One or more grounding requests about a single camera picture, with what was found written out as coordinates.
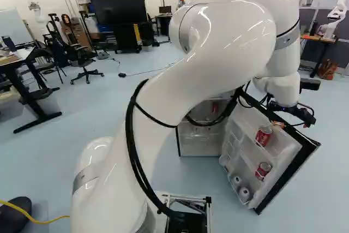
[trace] light blue floor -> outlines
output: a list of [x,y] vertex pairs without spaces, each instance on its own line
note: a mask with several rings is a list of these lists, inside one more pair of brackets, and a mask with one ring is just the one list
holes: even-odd
[[[115,55],[121,62],[120,71],[127,74],[162,68],[181,57],[172,44],[162,44],[152,52]],[[136,85],[154,75],[121,79],[119,65],[112,60],[97,61],[89,67],[105,77],[93,76],[90,85],[78,80],[72,86],[69,80],[80,69],[67,68],[63,85],[56,73],[47,76],[52,87],[61,88],[55,95],[63,116],[16,135],[12,131],[32,119],[28,111],[0,121],[0,199],[30,197],[36,219],[69,214],[80,152],[89,141],[116,133]],[[253,87],[249,92],[260,95]],[[152,184],[157,190],[172,193],[211,195],[216,233],[348,231],[348,94],[349,80],[340,77],[322,81],[317,92],[302,93],[300,101],[315,109],[317,123],[301,130],[323,145],[261,216],[240,204],[216,158],[179,158],[173,135],[162,148]],[[66,233],[69,220],[29,225],[25,232]]]

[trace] black tv screen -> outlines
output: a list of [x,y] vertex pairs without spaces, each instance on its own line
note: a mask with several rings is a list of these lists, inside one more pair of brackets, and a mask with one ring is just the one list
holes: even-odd
[[147,22],[145,0],[91,0],[100,24]]

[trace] whiteboard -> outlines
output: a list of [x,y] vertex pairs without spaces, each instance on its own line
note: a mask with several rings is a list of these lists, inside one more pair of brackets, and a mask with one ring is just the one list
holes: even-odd
[[15,45],[33,41],[16,9],[0,10],[0,38],[4,35],[9,35]]

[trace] soda can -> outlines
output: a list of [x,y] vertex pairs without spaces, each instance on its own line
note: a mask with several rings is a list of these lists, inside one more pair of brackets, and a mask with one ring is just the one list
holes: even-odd
[[265,147],[272,135],[272,129],[270,125],[267,126],[260,126],[257,134],[256,134],[256,142],[257,145],[261,145],[262,147]]
[[258,180],[263,181],[265,176],[272,170],[272,166],[266,162],[262,162],[259,164],[255,176],[258,178]]

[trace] black fridge frame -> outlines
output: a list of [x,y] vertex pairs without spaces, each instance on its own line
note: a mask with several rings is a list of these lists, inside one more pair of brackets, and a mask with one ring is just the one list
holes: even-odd
[[[254,208],[254,211],[260,215],[262,211],[268,206],[268,204],[276,197],[276,195],[282,190],[286,183],[293,177],[293,175],[299,170],[299,168],[305,163],[305,161],[312,155],[319,145],[316,145],[309,138],[299,132],[295,127],[291,126],[282,117],[277,115],[275,112],[268,110],[264,105],[262,105],[258,100],[248,95],[243,91],[242,87],[236,89],[235,97],[242,97],[248,104],[257,109],[260,113],[268,117],[271,121],[278,121],[285,124],[284,131],[294,138],[298,143],[301,144],[302,148],[298,151],[290,165],[286,168],[284,173],[280,176],[278,181],[273,185],[271,190],[268,192],[266,197],[261,201],[261,203]],[[180,144],[178,129],[176,128],[176,139],[178,155],[180,156]]]

